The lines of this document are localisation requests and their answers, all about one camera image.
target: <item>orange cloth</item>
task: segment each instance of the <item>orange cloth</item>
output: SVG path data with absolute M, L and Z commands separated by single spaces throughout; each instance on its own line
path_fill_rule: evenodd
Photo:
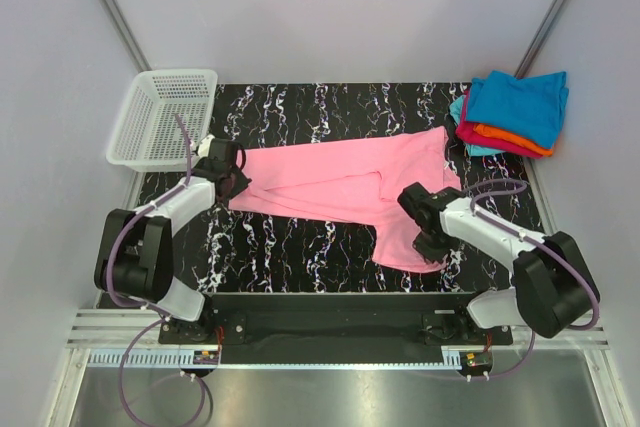
M 535 142 L 525 139 L 524 137 L 520 137 L 519 135 L 512 134 L 503 129 L 499 129 L 498 127 L 492 127 L 491 125 L 486 124 L 476 124 L 473 127 L 473 131 L 477 134 L 480 134 L 483 137 L 488 137 L 490 139 L 502 139 L 512 144 L 519 145 L 520 147 L 524 147 L 525 149 L 529 149 L 532 152 L 536 152 L 544 157 L 549 157 L 553 154 L 553 147 L 550 149 L 544 149 L 540 147 Z

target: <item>folded clothes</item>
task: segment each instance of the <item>folded clothes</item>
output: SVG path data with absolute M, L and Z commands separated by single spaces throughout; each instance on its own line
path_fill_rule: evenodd
M 517 144 L 513 144 L 502 139 L 483 137 L 482 135 L 474 132 L 473 128 L 475 127 L 475 124 L 473 122 L 467 121 L 467 108 L 470 101 L 469 99 L 473 98 L 474 96 L 475 89 L 475 85 L 471 86 L 471 92 L 469 93 L 469 95 L 465 96 L 464 103 L 462 104 L 462 112 L 460 114 L 460 122 L 458 123 L 458 128 L 456 129 L 456 135 L 467 144 L 482 145 L 483 147 L 506 150 L 507 152 L 522 155 L 525 157 L 532 157 L 534 159 L 539 159 L 540 157 L 542 157 L 542 155 L 540 155 L 539 153 L 533 152 L 529 149 L 525 149 L 524 147 L 521 147 Z
M 499 127 L 551 149 L 564 123 L 566 72 L 516 79 L 493 71 L 473 79 L 466 119 Z
M 252 182 L 229 207 L 372 225 L 374 262 L 410 272 L 439 270 L 441 264 L 425 262 L 413 249 L 420 228 L 397 199 L 414 182 L 430 192 L 460 188 L 446 166 L 446 140 L 438 127 L 411 135 L 248 150 L 244 173 Z
M 460 115 L 462 114 L 462 106 L 465 102 L 466 97 L 466 95 L 458 97 L 449 106 L 449 113 L 451 114 L 451 117 L 453 117 L 453 120 L 456 122 L 456 125 L 460 124 Z M 471 157 L 484 157 L 485 155 L 497 155 L 504 152 L 504 150 L 491 149 L 489 147 L 468 144 L 466 142 L 464 145 Z
M 506 130 L 500 129 L 498 127 L 492 127 L 485 124 L 476 124 L 473 127 L 473 131 L 483 137 L 506 140 L 507 142 L 511 142 L 512 144 L 519 145 L 520 147 L 524 147 L 525 149 L 529 149 L 537 154 L 540 154 L 543 157 L 549 157 L 551 154 L 553 154 L 553 147 L 551 149 L 543 149 L 538 144 L 532 142 L 529 139 L 525 139 L 524 137 L 521 137 L 519 135 L 512 134 L 511 132 L 507 132 Z

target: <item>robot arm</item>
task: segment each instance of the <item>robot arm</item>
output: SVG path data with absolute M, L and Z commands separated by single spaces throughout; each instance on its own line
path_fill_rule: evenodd
M 467 305 L 467 313 L 481 329 L 500 325 L 527 325 L 551 338 L 591 309 L 587 292 L 557 261 L 525 239 L 533 239 L 559 254 L 600 294 L 575 240 L 564 232 L 545 236 L 518 227 L 486 210 L 452 188 L 431 194 L 422 185 L 410 185 L 398 202 L 421 227 L 414 248 L 429 261 L 442 260 L 463 240 L 496 259 L 513 274 L 515 288 L 487 291 Z M 517 231 L 510 235 L 488 217 Z
M 107 264 L 116 238 L 136 214 L 149 205 L 156 207 L 120 244 L 113 266 L 114 289 L 118 294 L 156 304 L 187 322 L 206 322 L 203 312 L 207 299 L 173 275 L 172 239 L 195 216 L 217 202 L 227 202 L 250 182 L 242 173 L 245 155 L 240 144 L 209 136 L 200 143 L 198 155 L 201 158 L 191 178 L 181 179 L 174 188 L 177 193 L 166 202 L 161 202 L 161 197 L 134 211 L 116 209 L 107 216 L 94 274 L 96 286 L 107 290 Z

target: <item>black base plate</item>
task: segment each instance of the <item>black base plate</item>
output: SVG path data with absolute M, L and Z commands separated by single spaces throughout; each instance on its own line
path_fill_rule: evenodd
M 467 320 L 461 319 L 460 314 L 454 313 L 454 311 L 446 312 L 434 312 L 425 314 L 422 316 L 422 326 L 425 330 L 425 344 L 432 346 L 442 345 L 464 345 L 464 346 L 484 346 L 487 345 L 487 337 L 491 334 L 491 343 L 493 345 L 510 345 L 512 343 L 511 333 L 507 329 L 502 330 L 502 327 L 494 327 L 493 329 L 478 329 L 475 328 L 471 320 L 468 320 L 468 330 L 457 330 L 447 335 L 446 332 L 442 332 L 442 326 L 445 324 L 453 324 L 451 317 L 456 318 L 457 321 Z
M 450 294 L 215 294 L 224 329 L 224 364 L 363 364 L 442 362 L 442 345 L 477 345 L 486 337 L 434 342 L 425 319 L 462 311 L 477 293 Z M 513 343 L 493 329 L 493 345 Z M 161 332 L 163 344 L 215 343 L 188 331 Z

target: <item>white wall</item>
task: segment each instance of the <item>white wall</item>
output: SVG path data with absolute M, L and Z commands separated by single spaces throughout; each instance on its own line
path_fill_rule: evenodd
M 221 82 L 459 81 L 515 71 L 551 0 L 118 0 L 152 67 Z
M 640 0 L 570 0 L 532 75 L 566 69 L 556 154 L 536 162 L 558 226 L 579 241 L 634 406 L 640 405 Z
M 105 145 L 135 75 L 98 0 L 0 0 L 0 425 L 38 425 L 106 213 Z

